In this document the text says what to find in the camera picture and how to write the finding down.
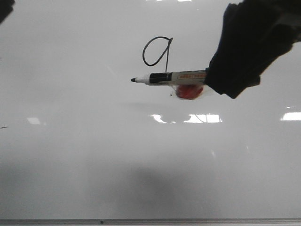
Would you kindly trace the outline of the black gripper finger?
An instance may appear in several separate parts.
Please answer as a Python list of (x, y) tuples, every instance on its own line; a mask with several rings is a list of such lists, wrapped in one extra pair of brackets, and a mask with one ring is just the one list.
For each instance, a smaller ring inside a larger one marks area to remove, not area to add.
[(299, 0), (244, 0), (223, 15), (218, 48), (205, 84), (235, 99), (261, 82), (261, 74), (301, 41)]

